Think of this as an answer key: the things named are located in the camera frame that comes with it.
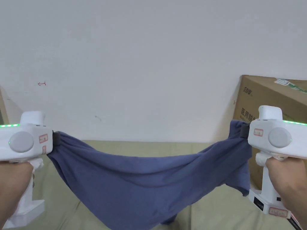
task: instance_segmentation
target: white wall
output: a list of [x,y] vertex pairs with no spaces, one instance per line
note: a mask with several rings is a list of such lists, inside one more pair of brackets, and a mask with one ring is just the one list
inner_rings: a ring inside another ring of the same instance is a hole
[[306,1],[1,1],[0,85],[82,139],[227,136],[242,74],[307,79]]

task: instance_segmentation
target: cardboard box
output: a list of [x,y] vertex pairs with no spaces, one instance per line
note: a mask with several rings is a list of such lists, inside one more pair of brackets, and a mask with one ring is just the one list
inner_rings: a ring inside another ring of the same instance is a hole
[[2,88],[0,88],[0,125],[9,124],[9,119],[7,116],[6,108],[4,105],[3,95],[1,92]]
[[[259,117],[261,105],[281,108],[284,120],[307,123],[307,81],[243,75],[233,118],[251,122]],[[253,149],[249,167],[252,183],[261,189],[263,168],[256,164],[257,152]]]

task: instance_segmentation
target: person's arm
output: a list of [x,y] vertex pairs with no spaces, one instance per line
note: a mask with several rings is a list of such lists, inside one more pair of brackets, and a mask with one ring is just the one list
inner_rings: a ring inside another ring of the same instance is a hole
[[0,229],[14,214],[29,185],[32,170],[30,163],[0,163]]
[[282,203],[290,210],[303,229],[307,229],[307,175],[302,159],[287,158],[266,161],[269,177]]

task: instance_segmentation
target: gray round button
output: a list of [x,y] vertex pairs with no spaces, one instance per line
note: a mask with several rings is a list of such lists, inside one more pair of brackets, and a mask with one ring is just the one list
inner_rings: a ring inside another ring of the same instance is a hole
[[284,148],[292,141],[291,134],[285,128],[272,129],[269,133],[268,139],[271,145],[276,148]]
[[9,145],[15,152],[27,152],[34,145],[33,136],[25,131],[14,133],[10,138]]

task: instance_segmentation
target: red label sticker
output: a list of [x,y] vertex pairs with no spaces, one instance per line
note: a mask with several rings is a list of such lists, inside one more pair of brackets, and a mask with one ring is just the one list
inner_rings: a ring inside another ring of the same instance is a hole
[[263,136],[263,129],[255,129],[254,130],[254,135],[255,136]]
[[47,140],[48,140],[48,134],[44,134],[44,135],[39,136],[39,143],[40,144],[47,141]]
[[44,146],[43,146],[43,154],[46,154],[46,152],[47,152],[47,146],[44,145]]
[[277,208],[270,208],[269,209],[269,214],[274,215],[274,216],[279,216],[279,217],[287,217],[288,211],[283,210],[283,209],[277,209]]

